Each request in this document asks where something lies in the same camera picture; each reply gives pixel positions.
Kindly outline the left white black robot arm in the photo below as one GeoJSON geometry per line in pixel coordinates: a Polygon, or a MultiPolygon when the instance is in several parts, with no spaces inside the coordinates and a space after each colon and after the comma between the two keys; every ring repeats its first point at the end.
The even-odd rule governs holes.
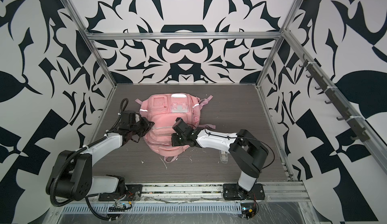
{"type": "Polygon", "coordinates": [[[154,122],[135,114],[118,120],[101,139],[75,151],[61,152],[46,185],[51,204],[61,207],[103,193],[124,195],[126,188],[122,177],[94,176],[93,166],[108,153],[131,141],[133,136],[145,136],[153,125],[154,122]]]}

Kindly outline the right small circuit board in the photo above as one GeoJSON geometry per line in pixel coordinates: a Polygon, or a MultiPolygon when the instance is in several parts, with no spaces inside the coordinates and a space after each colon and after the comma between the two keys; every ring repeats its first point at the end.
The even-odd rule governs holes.
{"type": "Polygon", "coordinates": [[[258,213],[259,207],[257,205],[253,206],[242,206],[241,207],[241,216],[245,219],[251,219],[258,213]]]}

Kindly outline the clear plastic pen case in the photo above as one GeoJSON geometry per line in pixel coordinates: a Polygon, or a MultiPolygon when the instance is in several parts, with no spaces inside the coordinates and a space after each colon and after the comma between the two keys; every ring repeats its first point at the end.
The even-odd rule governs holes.
{"type": "Polygon", "coordinates": [[[219,153],[220,153],[220,161],[221,161],[221,163],[227,164],[228,160],[229,160],[229,156],[228,156],[229,153],[226,152],[226,151],[223,151],[223,150],[221,150],[219,153]]]}

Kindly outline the left small circuit board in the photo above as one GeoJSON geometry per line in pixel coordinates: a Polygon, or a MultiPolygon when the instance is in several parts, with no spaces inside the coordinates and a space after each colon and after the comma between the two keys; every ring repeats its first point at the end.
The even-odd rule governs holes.
{"type": "Polygon", "coordinates": [[[132,208],[132,203],[119,203],[116,202],[113,206],[108,208],[109,212],[125,212],[132,208]]]}

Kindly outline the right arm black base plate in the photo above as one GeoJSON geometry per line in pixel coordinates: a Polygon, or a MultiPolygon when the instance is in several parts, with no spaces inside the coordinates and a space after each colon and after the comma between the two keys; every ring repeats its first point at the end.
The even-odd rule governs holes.
{"type": "Polygon", "coordinates": [[[262,184],[255,184],[250,191],[236,183],[223,184],[222,193],[225,200],[264,200],[266,197],[262,184]]]}

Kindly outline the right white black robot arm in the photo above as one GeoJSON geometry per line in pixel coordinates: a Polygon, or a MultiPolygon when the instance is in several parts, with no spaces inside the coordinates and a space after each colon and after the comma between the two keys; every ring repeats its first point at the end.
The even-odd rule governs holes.
{"type": "Polygon", "coordinates": [[[208,127],[193,129],[184,123],[175,124],[172,129],[173,146],[212,148],[230,154],[241,170],[237,184],[244,192],[252,190],[269,156],[268,147],[246,129],[221,133],[208,127]]]}

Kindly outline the aluminium frame rail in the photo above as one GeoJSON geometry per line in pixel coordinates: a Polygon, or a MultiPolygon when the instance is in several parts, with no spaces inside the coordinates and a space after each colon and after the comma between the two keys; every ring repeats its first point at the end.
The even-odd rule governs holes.
{"type": "Polygon", "coordinates": [[[127,182],[128,197],[132,203],[253,203],[257,202],[306,202],[311,203],[302,182],[272,181],[261,182],[262,188],[251,199],[226,200],[222,182],[197,183],[141,183],[140,190],[127,182]]]}

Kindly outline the small circuit board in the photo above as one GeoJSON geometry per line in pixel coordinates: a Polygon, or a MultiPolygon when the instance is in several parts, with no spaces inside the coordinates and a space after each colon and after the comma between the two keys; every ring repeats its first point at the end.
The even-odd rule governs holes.
{"type": "Polygon", "coordinates": [[[113,206],[108,208],[109,212],[125,212],[132,208],[132,203],[119,203],[116,202],[113,206]]]}
{"type": "Polygon", "coordinates": [[[257,205],[253,206],[242,206],[241,207],[241,216],[245,219],[251,219],[258,213],[259,207],[257,205]]]}

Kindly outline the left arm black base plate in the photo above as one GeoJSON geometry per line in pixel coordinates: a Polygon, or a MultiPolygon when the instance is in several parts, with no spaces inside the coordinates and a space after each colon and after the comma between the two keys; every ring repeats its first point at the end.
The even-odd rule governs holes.
{"type": "Polygon", "coordinates": [[[102,193],[99,201],[137,201],[141,199],[143,185],[130,184],[119,186],[113,193],[102,193]]]}

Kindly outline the pink student backpack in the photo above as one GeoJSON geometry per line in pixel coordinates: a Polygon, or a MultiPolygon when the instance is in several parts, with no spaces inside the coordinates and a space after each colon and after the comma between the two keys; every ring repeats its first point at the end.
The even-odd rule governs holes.
{"type": "Polygon", "coordinates": [[[200,99],[187,93],[156,94],[147,100],[135,100],[140,104],[139,113],[148,121],[154,122],[149,132],[144,136],[144,141],[155,153],[163,157],[166,163],[175,161],[188,145],[173,146],[172,126],[177,118],[187,123],[190,127],[200,126],[201,110],[213,96],[200,99]]]}

